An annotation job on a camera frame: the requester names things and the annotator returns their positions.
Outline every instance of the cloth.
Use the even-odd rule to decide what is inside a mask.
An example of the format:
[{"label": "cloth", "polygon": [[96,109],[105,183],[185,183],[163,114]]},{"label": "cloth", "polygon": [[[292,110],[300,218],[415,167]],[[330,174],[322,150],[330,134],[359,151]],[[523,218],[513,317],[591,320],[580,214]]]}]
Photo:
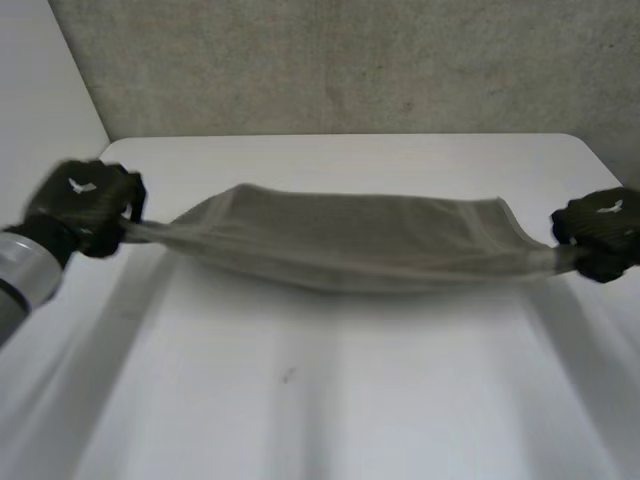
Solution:
[{"label": "cloth", "polygon": [[330,292],[417,293],[571,270],[501,199],[285,193],[242,184],[171,224],[127,224],[200,261]]}]

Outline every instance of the white wall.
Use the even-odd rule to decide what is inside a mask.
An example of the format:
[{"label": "white wall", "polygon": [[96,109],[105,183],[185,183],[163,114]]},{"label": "white wall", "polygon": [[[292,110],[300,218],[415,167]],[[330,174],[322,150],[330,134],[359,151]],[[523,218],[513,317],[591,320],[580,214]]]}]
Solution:
[{"label": "white wall", "polygon": [[0,0],[0,225],[57,160],[109,141],[46,0]]}]

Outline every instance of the gray wall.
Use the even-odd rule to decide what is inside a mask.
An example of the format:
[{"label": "gray wall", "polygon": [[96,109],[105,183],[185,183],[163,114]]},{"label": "gray wall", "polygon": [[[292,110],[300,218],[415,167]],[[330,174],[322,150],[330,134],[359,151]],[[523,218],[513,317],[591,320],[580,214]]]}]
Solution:
[{"label": "gray wall", "polygon": [[640,185],[638,0],[50,3],[112,139],[566,132]]}]

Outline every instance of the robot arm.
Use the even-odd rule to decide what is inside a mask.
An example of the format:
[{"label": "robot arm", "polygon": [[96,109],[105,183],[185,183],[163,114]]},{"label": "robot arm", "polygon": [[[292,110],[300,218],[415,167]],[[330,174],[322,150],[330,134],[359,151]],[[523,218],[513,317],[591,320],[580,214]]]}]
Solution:
[{"label": "robot arm", "polygon": [[24,222],[0,232],[0,346],[57,291],[75,252],[113,255],[128,210],[138,222],[146,191],[139,174],[99,161],[66,161],[31,199]]}]

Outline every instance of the dark mark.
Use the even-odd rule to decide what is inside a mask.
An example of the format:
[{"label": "dark mark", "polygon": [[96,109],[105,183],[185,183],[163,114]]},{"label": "dark mark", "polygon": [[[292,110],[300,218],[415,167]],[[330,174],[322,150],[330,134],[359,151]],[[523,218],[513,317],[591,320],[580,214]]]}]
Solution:
[{"label": "dark mark", "polygon": [[286,385],[291,380],[293,380],[293,375],[295,373],[296,373],[296,369],[294,367],[291,367],[289,370],[284,372],[284,375],[282,376],[282,383],[284,383]]}]

